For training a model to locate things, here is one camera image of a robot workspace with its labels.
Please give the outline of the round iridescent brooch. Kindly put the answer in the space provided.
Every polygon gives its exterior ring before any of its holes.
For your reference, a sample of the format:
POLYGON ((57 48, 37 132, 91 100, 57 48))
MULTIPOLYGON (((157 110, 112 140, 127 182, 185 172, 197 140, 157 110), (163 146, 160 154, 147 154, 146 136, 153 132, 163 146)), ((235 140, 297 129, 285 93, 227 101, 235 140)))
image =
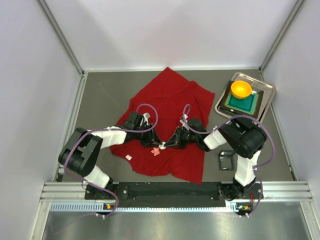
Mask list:
POLYGON ((159 149, 164 150, 166 148, 165 144, 166 142, 163 141, 162 144, 159 145, 159 149))

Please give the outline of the red garment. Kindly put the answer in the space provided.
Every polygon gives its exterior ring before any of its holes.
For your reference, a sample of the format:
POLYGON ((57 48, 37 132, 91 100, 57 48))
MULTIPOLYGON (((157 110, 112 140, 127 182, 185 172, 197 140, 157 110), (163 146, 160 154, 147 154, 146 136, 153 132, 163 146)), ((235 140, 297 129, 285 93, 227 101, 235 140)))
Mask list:
MULTIPOLYGON (((214 97, 214 93, 167 67, 130 100, 128 110, 117 124, 123 124, 135 110, 149 113, 150 122, 157 123, 158 137, 166 142, 180 126, 187 104, 191 105, 188 117, 197 118, 207 126, 214 97)), ((152 149, 143 147, 138 140, 110 147, 114 156, 128 161, 132 170, 139 174, 151 177, 171 174, 181 180, 202 183, 205 152, 196 144, 189 144, 184 149, 160 149, 157 156, 151 153, 152 149)))

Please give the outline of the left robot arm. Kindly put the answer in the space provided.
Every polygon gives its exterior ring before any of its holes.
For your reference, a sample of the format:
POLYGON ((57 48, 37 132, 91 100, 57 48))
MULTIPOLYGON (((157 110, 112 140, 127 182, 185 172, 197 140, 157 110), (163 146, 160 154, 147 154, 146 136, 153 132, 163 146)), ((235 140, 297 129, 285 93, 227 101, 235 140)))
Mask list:
POLYGON ((62 148, 58 162, 87 182, 103 189, 111 187, 113 180, 97 165, 100 150, 138 140, 143 147, 162 144, 148 113, 131 112, 122 125, 90 131, 82 127, 74 130, 62 148))

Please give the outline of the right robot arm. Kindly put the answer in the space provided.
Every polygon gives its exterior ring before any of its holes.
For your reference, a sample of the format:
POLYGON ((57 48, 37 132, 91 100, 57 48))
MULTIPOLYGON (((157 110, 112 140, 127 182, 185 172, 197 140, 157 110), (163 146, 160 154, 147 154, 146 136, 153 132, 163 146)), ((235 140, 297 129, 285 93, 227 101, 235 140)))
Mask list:
POLYGON ((229 144, 237 154, 237 168, 232 184, 220 184, 218 192, 224 200, 244 198, 256 182, 254 166, 267 140, 266 133, 247 118, 236 118, 219 129, 207 133, 202 122, 192 118, 187 124, 176 128, 165 148, 184 149, 187 144, 196 144, 209 152, 224 144, 229 144))

